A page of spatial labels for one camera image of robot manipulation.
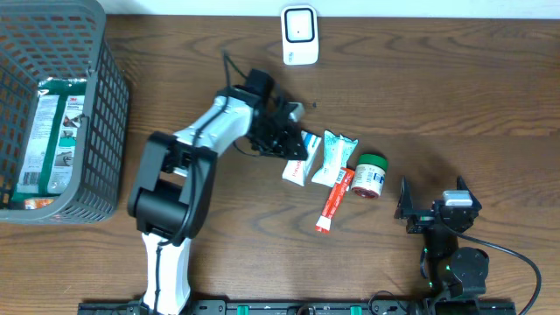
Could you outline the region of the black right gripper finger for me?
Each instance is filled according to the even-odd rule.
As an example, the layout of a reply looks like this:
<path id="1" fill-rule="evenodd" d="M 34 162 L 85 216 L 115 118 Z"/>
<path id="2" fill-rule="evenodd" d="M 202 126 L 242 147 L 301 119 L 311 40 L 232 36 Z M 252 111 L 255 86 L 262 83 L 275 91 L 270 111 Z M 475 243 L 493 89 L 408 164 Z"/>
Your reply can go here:
<path id="1" fill-rule="evenodd" d="M 467 184 L 466 184 L 466 182 L 465 182 L 465 180 L 463 179 L 462 176 L 457 177 L 456 184 L 457 184 L 457 190 L 460 190 L 460 191 L 468 191 L 469 190 L 469 188 L 468 188 L 468 186 L 467 186 Z"/>
<path id="2" fill-rule="evenodd" d="M 402 178 L 400 197 L 397 202 L 394 218 L 408 219 L 414 212 L 410 185 L 405 177 Z"/>

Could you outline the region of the green lid white jar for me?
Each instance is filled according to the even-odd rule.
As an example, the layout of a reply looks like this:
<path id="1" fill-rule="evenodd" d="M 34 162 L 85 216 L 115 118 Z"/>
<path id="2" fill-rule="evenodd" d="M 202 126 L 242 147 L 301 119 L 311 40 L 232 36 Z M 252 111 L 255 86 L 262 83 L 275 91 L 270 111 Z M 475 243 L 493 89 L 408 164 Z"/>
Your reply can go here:
<path id="1" fill-rule="evenodd" d="M 362 154 L 354 171 L 351 190 L 366 199 L 377 199 L 382 194 L 388 160 L 375 154 Z"/>

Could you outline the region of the white toothpaste box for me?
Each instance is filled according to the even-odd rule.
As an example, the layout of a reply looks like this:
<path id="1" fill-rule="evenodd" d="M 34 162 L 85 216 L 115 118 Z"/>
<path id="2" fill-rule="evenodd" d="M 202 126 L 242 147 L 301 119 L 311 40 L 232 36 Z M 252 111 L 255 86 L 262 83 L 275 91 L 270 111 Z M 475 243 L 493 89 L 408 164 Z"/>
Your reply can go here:
<path id="1" fill-rule="evenodd" d="M 305 130 L 301 131 L 301 136 L 304 147 L 308 153 L 308 158 L 306 160 L 288 161 L 283 170 L 282 179 L 288 180 L 299 186 L 304 186 L 307 176 L 312 168 L 314 159 L 319 151 L 322 138 Z"/>

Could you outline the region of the light green wipes packet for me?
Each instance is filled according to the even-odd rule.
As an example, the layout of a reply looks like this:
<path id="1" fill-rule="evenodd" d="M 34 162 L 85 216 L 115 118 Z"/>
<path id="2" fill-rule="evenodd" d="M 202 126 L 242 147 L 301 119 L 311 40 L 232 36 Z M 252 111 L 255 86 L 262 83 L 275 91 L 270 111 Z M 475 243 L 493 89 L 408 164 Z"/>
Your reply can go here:
<path id="1" fill-rule="evenodd" d="M 333 187 L 340 170 L 347 167 L 347 161 L 359 143 L 343 135 L 335 135 L 330 130 L 324 133 L 324 162 L 313 175 L 311 182 Z"/>

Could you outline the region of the red white sachet stick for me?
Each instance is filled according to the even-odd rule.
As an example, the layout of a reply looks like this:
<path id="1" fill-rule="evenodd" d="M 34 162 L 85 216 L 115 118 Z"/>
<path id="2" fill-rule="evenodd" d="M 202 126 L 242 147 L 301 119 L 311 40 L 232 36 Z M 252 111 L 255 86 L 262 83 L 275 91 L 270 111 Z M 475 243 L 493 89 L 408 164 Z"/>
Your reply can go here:
<path id="1" fill-rule="evenodd" d="M 349 189 L 349 186 L 351 185 L 353 178 L 354 178 L 353 170 L 347 168 L 340 169 L 339 176 L 337 177 L 334 183 L 334 186 L 325 203 L 323 211 L 319 216 L 318 221 L 315 225 L 316 231 L 323 234 L 330 233 L 333 216 L 335 215 L 342 200 L 344 199 L 344 195 Z"/>

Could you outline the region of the orange Kleenex tissue pack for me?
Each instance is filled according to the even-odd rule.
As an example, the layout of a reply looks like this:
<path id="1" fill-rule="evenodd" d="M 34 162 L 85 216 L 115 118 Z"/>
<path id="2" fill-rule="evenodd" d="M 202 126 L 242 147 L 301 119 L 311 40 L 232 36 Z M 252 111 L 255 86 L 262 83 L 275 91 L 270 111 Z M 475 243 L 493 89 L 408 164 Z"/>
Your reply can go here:
<path id="1" fill-rule="evenodd" d="M 55 197 L 33 197 L 24 201 L 25 210 L 37 210 L 51 205 L 56 200 Z"/>

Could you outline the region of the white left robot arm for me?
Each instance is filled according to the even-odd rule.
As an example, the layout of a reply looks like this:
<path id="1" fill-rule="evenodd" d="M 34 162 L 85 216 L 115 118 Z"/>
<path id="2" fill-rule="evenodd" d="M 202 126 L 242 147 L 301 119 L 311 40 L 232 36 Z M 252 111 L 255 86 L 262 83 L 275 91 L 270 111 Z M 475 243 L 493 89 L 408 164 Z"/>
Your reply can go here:
<path id="1" fill-rule="evenodd" d="M 148 137 L 127 205 L 147 254 L 142 313 L 180 314 L 186 308 L 190 247 L 209 212 L 222 154 L 245 137 L 260 157 L 305 160 L 298 124 L 304 113 L 302 103 L 278 93 L 268 73 L 253 69 L 243 84 L 217 91 L 190 126 Z"/>

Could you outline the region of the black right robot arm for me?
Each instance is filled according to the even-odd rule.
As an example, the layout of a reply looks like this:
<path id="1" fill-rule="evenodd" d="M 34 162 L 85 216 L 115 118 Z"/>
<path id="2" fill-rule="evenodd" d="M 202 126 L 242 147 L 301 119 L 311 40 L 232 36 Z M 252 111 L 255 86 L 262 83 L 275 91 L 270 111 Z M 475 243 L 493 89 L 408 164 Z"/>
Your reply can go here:
<path id="1" fill-rule="evenodd" d="M 475 298 L 486 292 L 489 258 L 486 252 L 460 247 L 459 235 L 469 229 L 482 205 L 462 177 L 457 188 L 442 193 L 428 209 L 415 209 L 406 179 L 395 217 L 406 221 L 406 232 L 423 236 L 420 272 L 441 300 Z"/>

